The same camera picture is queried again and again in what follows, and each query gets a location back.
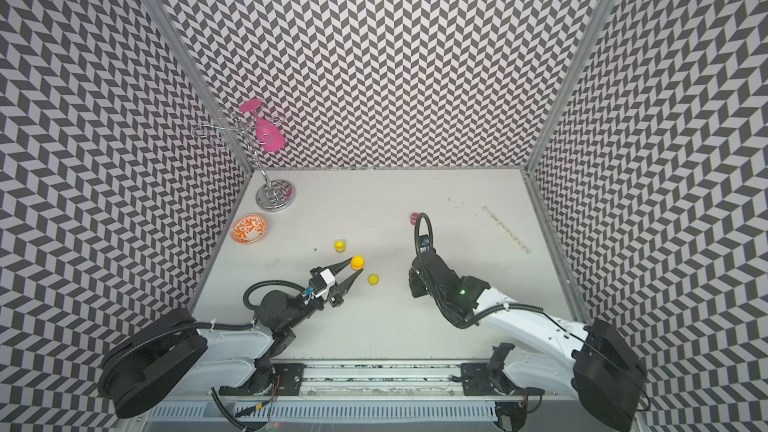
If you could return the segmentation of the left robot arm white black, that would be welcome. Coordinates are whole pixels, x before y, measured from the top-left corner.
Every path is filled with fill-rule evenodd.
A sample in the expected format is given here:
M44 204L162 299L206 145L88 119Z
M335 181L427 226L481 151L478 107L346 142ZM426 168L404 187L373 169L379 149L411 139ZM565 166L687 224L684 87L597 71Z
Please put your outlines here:
M243 293L252 318L242 324L198 321L186 308L174 309L105 353L97 382L120 418L136 417L170 395L210 393L264 395L298 388L303 368L281 369L274 359L295 340L296 327L326 306L343 304L364 269L354 256L316 267L301 285L272 279Z

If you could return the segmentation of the aluminium corner post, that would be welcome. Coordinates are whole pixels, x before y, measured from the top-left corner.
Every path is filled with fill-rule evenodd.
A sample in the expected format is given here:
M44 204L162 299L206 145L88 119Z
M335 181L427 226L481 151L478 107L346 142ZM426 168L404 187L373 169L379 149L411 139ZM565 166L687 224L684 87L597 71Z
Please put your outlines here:
M539 162L556 132L569 100L576 88L576 85L585 67L588 65L590 56L597 44L605 24L610 18L617 0L597 0L596 6L584 31L584 35L579 42L573 60L568 67L567 73L563 79L561 87L555 97L555 101L546 116L539 137L537 138L528 162L524 170L531 174L537 168Z
M175 57L180 68L186 75L192 89L200 99L204 110L210 117L211 123L214 124L220 132L224 145L232 152L246 175L251 176L253 174L253 168L251 167L243 147L240 145L236 134L229 130L229 124L227 123L225 114L221 111L220 105L209 90L204 77L199 71L196 62L189 53L186 44L182 40L177 27L171 20L161 0L140 1L147 10L161 37L169 47L171 54Z

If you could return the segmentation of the aluminium corner post right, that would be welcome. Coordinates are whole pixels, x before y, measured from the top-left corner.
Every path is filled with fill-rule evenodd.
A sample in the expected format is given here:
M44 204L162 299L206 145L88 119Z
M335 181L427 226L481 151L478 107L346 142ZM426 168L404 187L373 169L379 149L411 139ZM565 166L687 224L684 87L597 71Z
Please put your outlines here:
M568 67L567 73L563 79L561 87L555 97L555 101L546 116L539 137L537 138L528 162L524 170L531 174L537 168L539 162L556 132L569 100L576 88L576 85L585 67L588 65L590 56L597 44L605 24L610 18L617 0L597 0L596 6L584 31L584 35L579 42L573 60Z

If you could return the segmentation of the orange patterned ceramic bowl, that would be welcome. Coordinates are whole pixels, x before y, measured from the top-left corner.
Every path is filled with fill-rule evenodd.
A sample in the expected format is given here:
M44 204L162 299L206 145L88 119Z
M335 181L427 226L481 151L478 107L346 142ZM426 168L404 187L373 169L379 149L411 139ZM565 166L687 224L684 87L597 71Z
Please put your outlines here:
M262 240L267 233L268 221L260 214L248 214L237 219L231 229L231 239L241 245L250 245Z

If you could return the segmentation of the chrome glass holder stand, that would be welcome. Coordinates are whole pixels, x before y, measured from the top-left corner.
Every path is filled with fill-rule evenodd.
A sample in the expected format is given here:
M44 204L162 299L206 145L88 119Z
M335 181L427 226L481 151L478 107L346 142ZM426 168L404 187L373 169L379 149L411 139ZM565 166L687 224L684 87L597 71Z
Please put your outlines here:
M255 121L242 114L239 111L239 107L236 110L221 108L221 111L226 116L229 130L236 134L240 145L243 147L251 167L253 168L253 174L260 175L263 181L255 195L257 206L262 211L268 213L280 212L287 209L296 197L296 189L294 185L286 179L272 179L269 177L266 167L263 164L262 157L265 154L270 153L266 152L262 146L257 143L255 137ZM262 112L268 120L275 123L278 127L280 119L268 118L263 102ZM213 132L219 132L217 127L215 125L206 125L200 129L199 135L205 137Z

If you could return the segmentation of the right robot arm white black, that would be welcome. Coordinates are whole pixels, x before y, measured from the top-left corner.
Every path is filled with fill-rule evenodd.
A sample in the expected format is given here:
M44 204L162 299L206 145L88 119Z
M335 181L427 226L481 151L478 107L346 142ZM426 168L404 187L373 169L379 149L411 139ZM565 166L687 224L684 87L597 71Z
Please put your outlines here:
M647 369L610 322L590 324L547 314L474 276L458 276L433 250L409 270L413 297L428 295L455 328L485 326L512 338L494 376L503 393L541 389L575 398L603 425L629 431L645 395Z

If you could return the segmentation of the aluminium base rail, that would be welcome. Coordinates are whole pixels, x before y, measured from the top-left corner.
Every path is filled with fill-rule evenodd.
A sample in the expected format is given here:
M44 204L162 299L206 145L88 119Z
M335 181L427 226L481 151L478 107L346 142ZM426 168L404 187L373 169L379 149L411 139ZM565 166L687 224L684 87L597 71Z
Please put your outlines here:
M298 396L318 389L337 394L437 394L452 383L465 396L540 396L547 392L584 400L639 398L646 369L640 360L576 350L571 369L560 373L541 354L508 343L485 362L454 363L272 363L267 358L212 359L174 350L150 362L127 360L104 376L104 389L124 412L139 413L169 395Z

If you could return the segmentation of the orange paint jar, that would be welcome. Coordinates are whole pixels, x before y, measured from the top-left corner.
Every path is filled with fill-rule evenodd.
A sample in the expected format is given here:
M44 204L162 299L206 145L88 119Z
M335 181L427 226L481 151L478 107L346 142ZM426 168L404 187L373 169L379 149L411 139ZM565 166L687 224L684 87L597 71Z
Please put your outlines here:
M362 270L362 269L364 268L364 265L365 265L365 260L364 260L364 258L363 258L362 256L360 256L360 255L354 256L354 257L351 259L351 261L350 261L350 267L351 267L353 270L356 270L356 271L358 271L358 270Z

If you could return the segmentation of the aluminium corner post left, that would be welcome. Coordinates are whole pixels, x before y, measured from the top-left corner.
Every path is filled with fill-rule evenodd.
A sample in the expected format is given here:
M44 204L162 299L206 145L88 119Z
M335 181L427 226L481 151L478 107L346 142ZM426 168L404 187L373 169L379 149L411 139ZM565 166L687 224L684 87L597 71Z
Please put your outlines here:
M224 145L232 152L246 175L251 176L253 174L253 168L251 167L243 147L240 145L236 134L229 130L229 124L227 123L225 114L221 111L220 105L209 90L204 77L199 71L196 62L189 53L186 44L182 40L177 27L171 20L161 0L140 1L147 10L161 37L169 47L171 54L175 57L180 68L186 75L192 89L200 99L204 110L210 117L211 123L214 124L220 132Z

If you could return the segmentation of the pink plastic wine glass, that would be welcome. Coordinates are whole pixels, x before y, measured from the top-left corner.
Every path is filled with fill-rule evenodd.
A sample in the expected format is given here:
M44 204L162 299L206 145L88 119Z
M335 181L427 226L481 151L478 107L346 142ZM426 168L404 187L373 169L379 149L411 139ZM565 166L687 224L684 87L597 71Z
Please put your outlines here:
M266 118L262 112L262 101L251 99L239 106L239 111L255 121L257 143L268 153L280 151L286 146L286 139L277 125Z

